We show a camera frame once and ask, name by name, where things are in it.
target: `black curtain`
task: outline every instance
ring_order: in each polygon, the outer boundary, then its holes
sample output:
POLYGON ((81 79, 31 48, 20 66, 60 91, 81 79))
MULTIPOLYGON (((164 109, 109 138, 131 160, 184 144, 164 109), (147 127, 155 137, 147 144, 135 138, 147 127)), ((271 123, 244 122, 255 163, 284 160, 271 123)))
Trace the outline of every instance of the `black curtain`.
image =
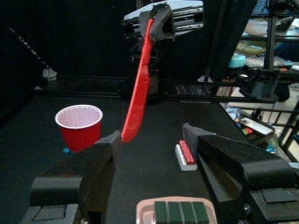
POLYGON ((127 76, 120 21, 135 1, 29 0, 53 70, 69 76, 127 76))
POLYGON ((223 0, 203 1, 204 27, 200 30, 181 35, 173 42, 164 40, 156 44, 161 53, 157 65, 161 78, 196 81, 205 68, 209 68, 211 78, 215 81, 223 79, 256 1, 228 0, 219 23, 221 2, 223 0), (219 27, 215 55, 209 63, 213 36, 219 27))
POLYGON ((39 53, 28 1, 0 1, 0 119, 43 80, 43 63, 19 41, 39 53))

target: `red cup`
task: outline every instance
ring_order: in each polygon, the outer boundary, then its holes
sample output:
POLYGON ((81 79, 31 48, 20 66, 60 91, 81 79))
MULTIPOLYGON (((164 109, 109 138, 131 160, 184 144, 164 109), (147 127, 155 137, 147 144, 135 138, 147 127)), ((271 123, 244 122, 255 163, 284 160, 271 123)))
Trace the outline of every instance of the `red cup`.
POLYGON ((101 110, 91 105, 73 105, 55 116, 67 147, 72 152, 87 149, 100 139, 101 110))

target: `black table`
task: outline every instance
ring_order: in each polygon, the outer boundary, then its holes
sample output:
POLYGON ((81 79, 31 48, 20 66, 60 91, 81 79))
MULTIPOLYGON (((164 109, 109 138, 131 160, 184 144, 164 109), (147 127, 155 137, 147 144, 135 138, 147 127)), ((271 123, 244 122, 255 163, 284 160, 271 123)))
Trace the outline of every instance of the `black table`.
MULTIPOLYGON (((35 177, 68 155, 53 121, 60 109, 92 104, 104 113, 101 136, 123 129, 128 104, 121 99, 33 97, 0 129, 3 223, 19 223, 29 206, 35 177)), ((219 135, 247 142, 217 103, 160 101, 147 105, 135 140, 121 149, 107 207, 107 224, 135 223, 140 200, 189 196, 209 198, 199 171, 181 171, 173 147, 189 123, 219 135)))

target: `cup rim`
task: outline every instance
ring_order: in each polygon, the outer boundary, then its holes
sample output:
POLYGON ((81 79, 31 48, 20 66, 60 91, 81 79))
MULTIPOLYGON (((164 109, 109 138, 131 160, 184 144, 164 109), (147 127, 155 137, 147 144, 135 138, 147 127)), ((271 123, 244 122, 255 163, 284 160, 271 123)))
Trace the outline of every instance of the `cup rim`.
POLYGON ((63 108, 63 109, 57 112, 57 114, 56 114, 56 116, 55 116, 55 122, 60 125, 60 127, 65 128, 65 129, 80 130, 80 129, 85 129, 85 128, 91 127, 92 125, 95 125, 96 123, 99 123, 99 121, 101 120, 101 118, 103 118, 103 112, 101 112, 100 108, 97 108, 96 106, 92 106, 92 105, 89 105, 89 104, 77 104, 77 105, 71 105, 71 106, 68 106, 67 108, 63 108), (67 126, 67 125, 61 124, 60 121, 59 121, 59 118, 60 118, 60 116, 61 116, 61 113, 64 113, 64 111, 67 111, 67 110, 69 110, 69 109, 72 109, 72 108, 76 108, 76 107, 88 107, 88 108, 93 108, 93 109, 99 112, 99 119, 97 119, 92 124, 85 125, 85 126, 80 126, 80 127, 72 127, 72 126, 67 126))

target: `red spatula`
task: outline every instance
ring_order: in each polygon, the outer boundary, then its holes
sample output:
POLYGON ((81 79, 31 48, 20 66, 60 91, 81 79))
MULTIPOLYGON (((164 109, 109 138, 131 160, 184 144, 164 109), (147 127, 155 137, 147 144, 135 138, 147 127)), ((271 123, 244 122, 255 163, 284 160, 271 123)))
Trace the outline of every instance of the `red spatula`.
POLYGON ((121 131, 123 143, 128 143, 135 138, 144 117, 145 98, 149 86, 148 64, 149 64, 151 51, 153 47, 152 40, 149 39, 149 31, 153 21, 155 20, 149 18, 147 22, 147 28, 144 34, 144 46, 135 79, 135 90, 132 94, 129 108, 127 111, 125 125, 121 131))

